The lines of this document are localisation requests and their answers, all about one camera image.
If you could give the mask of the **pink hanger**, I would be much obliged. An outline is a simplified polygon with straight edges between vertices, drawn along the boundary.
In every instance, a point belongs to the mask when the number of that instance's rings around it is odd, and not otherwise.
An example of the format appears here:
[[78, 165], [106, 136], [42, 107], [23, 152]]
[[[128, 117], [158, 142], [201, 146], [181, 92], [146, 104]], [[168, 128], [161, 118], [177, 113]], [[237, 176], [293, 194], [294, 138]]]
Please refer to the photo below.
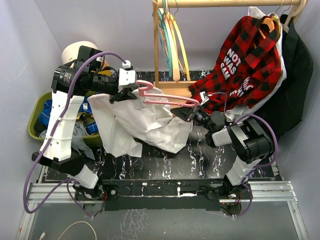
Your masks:
[[160, 93], [150, 93], [154, 89], [154, 85], [146, 80], [137, 80], [138, 85], [138, 95], [143, 98], [145, 104], [155, 104], [155, 105], [171, 105], [178, 107], [194, 108], [200, 105], [199, 101], [178, 95], [172, 94], [160, 94]]

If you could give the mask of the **white shirt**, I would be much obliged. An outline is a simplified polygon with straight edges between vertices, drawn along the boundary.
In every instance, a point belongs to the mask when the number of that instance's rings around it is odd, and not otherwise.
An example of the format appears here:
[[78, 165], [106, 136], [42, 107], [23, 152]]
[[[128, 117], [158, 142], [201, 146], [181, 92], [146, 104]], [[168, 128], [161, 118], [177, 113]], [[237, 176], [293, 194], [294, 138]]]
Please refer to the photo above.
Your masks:
[[146, 104], [137, 90], [137, 99], [110, 103], [110, 95], [88, 98], [104, 150], [114, 157], [142, 156], [143, 142], [176, 154], [183, 149], [193, 129], [192, 122], [173, 116], [171, 105]]

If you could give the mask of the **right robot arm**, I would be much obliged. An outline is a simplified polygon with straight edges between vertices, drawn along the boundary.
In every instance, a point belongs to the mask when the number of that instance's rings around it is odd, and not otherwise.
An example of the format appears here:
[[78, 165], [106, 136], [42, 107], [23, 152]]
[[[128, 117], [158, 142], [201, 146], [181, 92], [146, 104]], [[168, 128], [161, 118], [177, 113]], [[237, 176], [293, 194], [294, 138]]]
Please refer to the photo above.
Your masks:
[[278, 142], [271, 126], [254, 114], [244, 115], [238, 122], [227, 123], [223, 112], [208, 114], [203, 107], [177, 107], [171, 113], [185, 122], [194, 121], [208, 130], [206, 143], [211, 148], [233, 145], [236, 159], [225, 174], [220, 186], [202, 185], [202, 192], [208, 199], [213, 197], [239, 196], [248, 188], [251, 172], [260, 168], [260, 162], [278, 151]]

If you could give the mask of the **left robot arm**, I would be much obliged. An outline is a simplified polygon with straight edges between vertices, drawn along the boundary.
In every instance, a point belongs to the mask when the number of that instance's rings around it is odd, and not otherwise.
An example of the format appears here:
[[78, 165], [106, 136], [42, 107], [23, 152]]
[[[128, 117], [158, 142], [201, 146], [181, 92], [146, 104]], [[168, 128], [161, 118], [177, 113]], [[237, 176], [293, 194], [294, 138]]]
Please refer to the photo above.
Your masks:
[[135, 99], [132, 91], [136, 73], [129, 60], [111, 51], [81, 45], [77, 57], [58, 66], [51, 84], [51, 111], [46, 136], [32, 160], [66, 174], [76, 189], [97, 200], [103, 195], [101, 180], [86, 164], [86, 158], [72, 151], [76, 118], [88, 92], [111, 95], [111, 102]]

